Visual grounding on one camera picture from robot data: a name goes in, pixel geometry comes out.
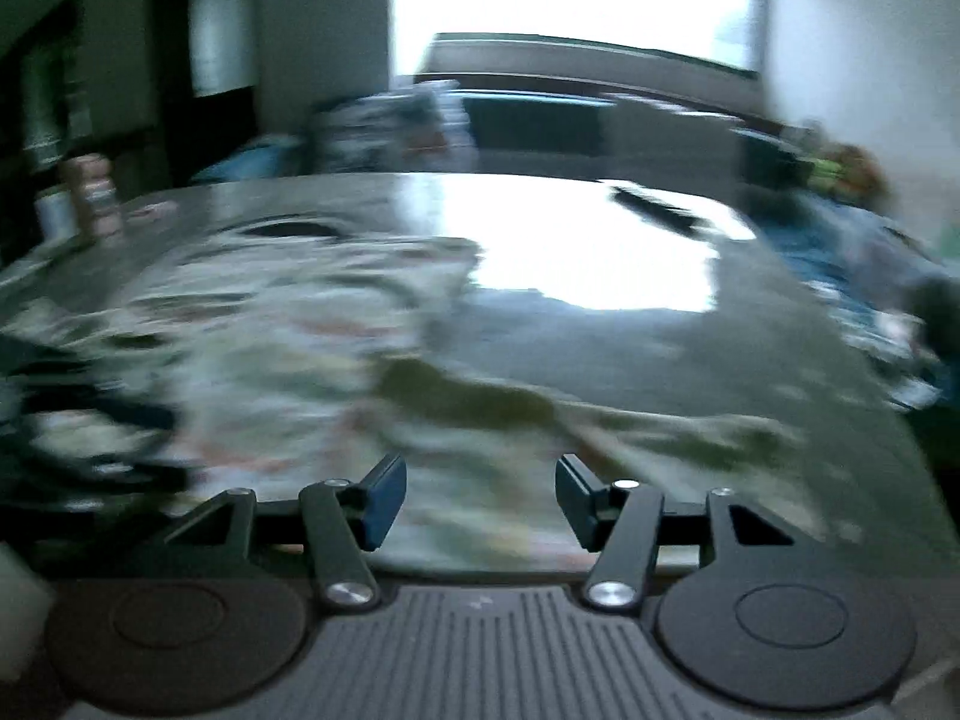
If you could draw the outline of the patterned children's garment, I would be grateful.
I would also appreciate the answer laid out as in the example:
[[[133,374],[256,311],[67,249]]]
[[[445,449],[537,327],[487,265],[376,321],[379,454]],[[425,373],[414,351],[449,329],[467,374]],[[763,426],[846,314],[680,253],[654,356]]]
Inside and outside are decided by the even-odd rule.
[[[379,566],[573,574],[589,559],[553,494],[555,461],[573,452],[680,502],[727,486],[822,533],[796,472],[802,439],[781,422],[615,410],[428,358],[477,259],[464,239],[223,234],[148,268],[104,310],[37,298],[2,327],[176,410],[167,455],[192,481],[163,500],[171,515],[228,488],[291,499],[395,452],[409,492]]]

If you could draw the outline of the pink cartoon bottle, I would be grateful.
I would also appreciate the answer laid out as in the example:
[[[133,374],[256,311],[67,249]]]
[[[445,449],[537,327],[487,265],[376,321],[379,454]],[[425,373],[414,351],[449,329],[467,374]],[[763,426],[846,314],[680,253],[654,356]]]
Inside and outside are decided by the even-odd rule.
[[[102,154],[73,156],[60,164],[78,238],[94,244],[122,232],[122,211],[112,180],[112,164]]]

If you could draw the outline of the round induction cooker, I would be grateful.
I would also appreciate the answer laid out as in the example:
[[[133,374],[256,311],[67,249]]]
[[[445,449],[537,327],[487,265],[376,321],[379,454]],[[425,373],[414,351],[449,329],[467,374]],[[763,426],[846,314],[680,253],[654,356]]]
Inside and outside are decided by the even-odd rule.
[[[338,224],[311,216],[274,216],[263,220],[231,224],[223,234],[233,234],[247,239],[319,239],[320,241],[343,241],[350,234]]]

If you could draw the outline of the black remote control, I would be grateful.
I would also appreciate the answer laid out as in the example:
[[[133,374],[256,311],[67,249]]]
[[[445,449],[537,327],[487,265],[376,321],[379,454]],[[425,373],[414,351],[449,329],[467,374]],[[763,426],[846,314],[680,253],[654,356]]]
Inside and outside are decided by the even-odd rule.
[[[644,190],[623,184],[608,184],[607,188],[614,202],[674,234],[696,239],[708,229],[708,224],[701,216],[681,206],[654,199]]]

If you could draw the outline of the blue cushion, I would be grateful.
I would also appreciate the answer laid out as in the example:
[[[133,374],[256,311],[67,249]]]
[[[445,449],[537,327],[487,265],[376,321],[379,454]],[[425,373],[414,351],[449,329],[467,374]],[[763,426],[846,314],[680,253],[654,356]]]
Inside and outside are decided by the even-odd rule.
[[[228,158],[202,169],[194,184],[262,181],[297,176],[301,171],[304,140],[291,133],[264,133]]]

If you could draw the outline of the plain grey pillow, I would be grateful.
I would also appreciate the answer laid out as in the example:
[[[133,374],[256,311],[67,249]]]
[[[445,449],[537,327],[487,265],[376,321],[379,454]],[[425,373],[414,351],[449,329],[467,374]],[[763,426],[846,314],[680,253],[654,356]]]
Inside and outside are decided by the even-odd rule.
[[[730,205],[740,188],[742,121],[659,99],[612,94],[601,130],[613,179]]]

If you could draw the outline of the butterfly print pillow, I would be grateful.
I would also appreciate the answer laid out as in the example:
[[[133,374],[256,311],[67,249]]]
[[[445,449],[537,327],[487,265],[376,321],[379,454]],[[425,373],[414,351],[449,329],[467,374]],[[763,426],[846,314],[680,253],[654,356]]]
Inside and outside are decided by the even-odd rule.
[[[347,99],[309,119],[316,172],[477,172],[480,153],[449,80]]]

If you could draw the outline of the dark door with glass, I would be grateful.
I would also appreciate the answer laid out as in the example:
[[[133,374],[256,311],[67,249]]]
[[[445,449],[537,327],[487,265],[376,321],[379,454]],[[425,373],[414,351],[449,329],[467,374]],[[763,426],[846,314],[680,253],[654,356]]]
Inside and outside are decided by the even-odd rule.
[[[249,142],[257,112],[257,0],[148,0],[156,125],[183,184]]]

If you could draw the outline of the green bench sofa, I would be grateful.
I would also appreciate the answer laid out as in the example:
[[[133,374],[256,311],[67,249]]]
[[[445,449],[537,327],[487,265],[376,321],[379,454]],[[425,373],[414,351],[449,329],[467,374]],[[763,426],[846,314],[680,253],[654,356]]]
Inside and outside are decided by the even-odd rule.
[[[462,89],[488,174],[613,179],[601,130],[608,98]],[[308,109],[309,119],[347,99]],[[804,156],[742,122],[731,208],[753,221],[794,275],[832,301],[846,340],[869,353],[907,408],[958,405],[958,278],[895,221],[802,187]]]

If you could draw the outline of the orange green plush toys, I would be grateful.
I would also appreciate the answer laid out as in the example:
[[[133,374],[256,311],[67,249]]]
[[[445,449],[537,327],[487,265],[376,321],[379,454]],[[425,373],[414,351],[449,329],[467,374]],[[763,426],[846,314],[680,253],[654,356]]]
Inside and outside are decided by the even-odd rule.
[[[847,143],[817,145],[804,156],[802,187],[843,205],[884,210],[889,183],[869,151]]]

